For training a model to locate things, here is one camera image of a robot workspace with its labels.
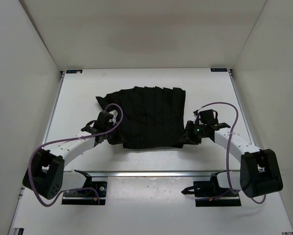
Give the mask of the corner label sticker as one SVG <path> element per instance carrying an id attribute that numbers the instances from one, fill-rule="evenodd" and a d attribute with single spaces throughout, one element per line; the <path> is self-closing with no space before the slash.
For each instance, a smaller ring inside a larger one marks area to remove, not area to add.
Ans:
<path id="1" fill-rule="evenodd" d="M 228 72 L 227 68 L 211 68 L 211 72 Z"/>
<path id="2" fill-rule="evenodd" d="M 66 74 L 80 74 L 83 70 L 66 70 Z"/>

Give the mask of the aluminium table front rail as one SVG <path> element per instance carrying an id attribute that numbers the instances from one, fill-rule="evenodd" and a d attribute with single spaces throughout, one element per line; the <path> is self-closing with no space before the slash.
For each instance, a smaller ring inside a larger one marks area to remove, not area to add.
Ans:
<path id="1" fill-rule="evenodd" d="M 86 171 L 92 177 L 208 177 L 221 170 L 203 171 Z"/>

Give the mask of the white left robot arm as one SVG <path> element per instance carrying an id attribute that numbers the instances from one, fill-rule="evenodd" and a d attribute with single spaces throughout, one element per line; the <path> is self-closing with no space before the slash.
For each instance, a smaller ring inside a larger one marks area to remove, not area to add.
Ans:
<path id="1" fill-rule="evenodd" d="M 99 121 L 92 120 L 72 138 L 50 141 L 37 147 L 30 156 L 23 186 L 33 191 L 45 207 L 53 205 L 65 191 L 97 195 L 87 173 L 81 170 L 65 172 L 65 167 L 103 141 L 116 137 L 120 124 L 121 121 L 110 120 L 101 125 Z"/>

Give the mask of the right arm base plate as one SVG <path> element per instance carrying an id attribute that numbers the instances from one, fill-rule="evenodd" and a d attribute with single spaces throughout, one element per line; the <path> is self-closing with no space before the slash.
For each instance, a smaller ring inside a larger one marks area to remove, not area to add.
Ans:
<path id="1" fill-rule="evenodd" d="M 229 188 L 219 186 L 216 174 L 212 174 L 208 181 L 193 181 L 193 185 L 181 191 L 183 195 L 194 195 L 196 207 L 240 207 L 238 194 Z"/>

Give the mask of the right corner label sticker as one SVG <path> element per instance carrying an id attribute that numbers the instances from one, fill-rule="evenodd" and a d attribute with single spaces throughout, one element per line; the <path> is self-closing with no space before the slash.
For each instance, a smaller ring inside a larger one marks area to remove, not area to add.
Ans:
<path id="1" fill-rule="evenodd" d="M 227 68 L 211 68 L 211 72 L 228 72 Z"/>

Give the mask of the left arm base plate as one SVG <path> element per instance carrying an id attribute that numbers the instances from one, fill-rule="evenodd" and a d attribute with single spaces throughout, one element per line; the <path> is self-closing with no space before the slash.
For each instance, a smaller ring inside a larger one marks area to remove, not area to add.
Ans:
<path id="1" fill-rule="evenodd" d="M 104 206 L 106 203 L 108 178 L 91 177 L 86 180 L 82 188 L 93 188 L 80 191 L 65 192 L 62 197 L 62 205 L 82 205 L 82 206 Z"/>

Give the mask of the left corner label sticker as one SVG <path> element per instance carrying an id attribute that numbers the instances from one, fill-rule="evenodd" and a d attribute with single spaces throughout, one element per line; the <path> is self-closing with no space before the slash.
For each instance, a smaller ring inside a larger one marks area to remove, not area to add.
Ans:
<path id="1" fill-rule="evenodd" d="M 66 74 L 80 74 L 83 70 L 66 70 Z"/>

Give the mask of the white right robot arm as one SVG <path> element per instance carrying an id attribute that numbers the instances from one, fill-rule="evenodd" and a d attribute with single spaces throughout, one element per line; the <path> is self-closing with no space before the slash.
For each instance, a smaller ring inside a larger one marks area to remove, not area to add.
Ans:
<path id="1" fill-rule="evenodd" d="M 234 133 L 227 123 L 203 124 L 188 121 L 181 142 L 200 144 L 203 138 L 211 139 L 226 150 L 226 169 L 217 173 L 209 183 L 212 201 L 224 192 L 243 192 L 248 198 L 279 192 L 283 181 L 276 154 L 271 149 L 261 149 Z"/>

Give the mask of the black pleated skirt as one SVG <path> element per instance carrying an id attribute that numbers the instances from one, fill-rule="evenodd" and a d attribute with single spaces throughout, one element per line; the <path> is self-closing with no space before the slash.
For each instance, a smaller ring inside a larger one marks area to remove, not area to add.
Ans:
<path id="1" fill-rule="evenodd" d="M 181 88 L 134 87 L 96 97 L 102 109 L 114 103 L 124 113 L 119 130 L 125 149 L 182 148 L 186 92 Z"/>

